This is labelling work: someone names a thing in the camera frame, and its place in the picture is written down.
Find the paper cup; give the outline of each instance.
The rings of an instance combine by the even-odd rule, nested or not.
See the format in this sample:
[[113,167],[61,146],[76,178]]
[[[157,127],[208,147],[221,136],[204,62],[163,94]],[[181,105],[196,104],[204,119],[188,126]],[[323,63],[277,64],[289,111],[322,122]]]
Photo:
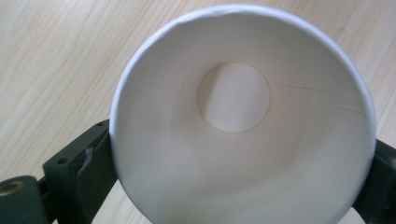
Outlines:
[[375,148],[345,53],[287,12],[194,11],[128,63],[110,118],[120,182],[153,223],[335,223]]

